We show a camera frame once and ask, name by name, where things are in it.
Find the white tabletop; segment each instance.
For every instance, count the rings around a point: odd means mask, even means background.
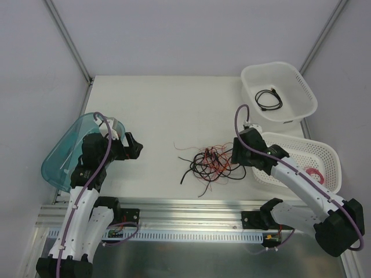
[[[237,77],[97,76],[86,112],[115,117],[144,145],[137,160],[113,162],[102,186],[103,196],[197,199],[205,185],[189,173],[180,180],[197,149],[232,142],[234,114],[243,103]],[[302,137],[300,125],[286,134]],[[244,180],[213,183],[202,199],[297,200],[290,189],[259,184],[248,167]]]

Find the white basket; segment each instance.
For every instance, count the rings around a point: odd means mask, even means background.
[[[301,168],[315,168],[325,178],[323,186],[337,193],[341,187],[341,167],[337,153],[330,146],[313,140],[277,133],[262,133],[268,146],[277,144],[290,154]],[[264,171],[253,167],[255,179],[262,184],[273,184],[286,187],[275,178],[268,176]]]
[[[284,62],[251,65],[241,73],[242,98],[250,106],[252,123],[257,123],[263,131],[290,129],[303,118],[317,110],[317,99],[298,70]],[[273,111],[262,111],[255,102],[255,95],[261,90],[274,88],[282,100],[282,107]],[[274,105],[278,100],[263,94],[259,103]]]

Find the blue translucent container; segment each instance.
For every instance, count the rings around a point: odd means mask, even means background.
[[[123,138],[125,134],[123,124],[118,122],[115,129],[120,138]],[[44,160],[41,174],[48,183],[65,192],[71,190],[70,176],[82,155],[82,139],[90,133],[99,133],[93,113],[78,118]]]

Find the perforated metal strip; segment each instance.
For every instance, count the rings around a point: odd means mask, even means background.
[[[102,240],[121,240],[130,236],[134,229],[122,231],[122,237],[108,237],[108,231],[102,236]],[[60,229],[51,228],[48,238],[58,238]],[[152,242],[226,242],[226,243],[262,243],[263,234],[259,232],[197,232],[197,231],[154,231],[141,230],[130,240]]]

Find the gray wall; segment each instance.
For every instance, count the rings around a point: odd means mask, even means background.
[[[40,205],[41,163],[79,114],[86,83],[40,0],[0,1],[0,277],[16,274]]]
[[[365,212],[366,248],[359,253],[371,275],[371,2],[352,0],[305,74],[318,99],[309,118],[313,139],[331,145],[343,172],[341,194]]]
[[[338,0],[54,0],[95,75],[228,75],[297,68]]]

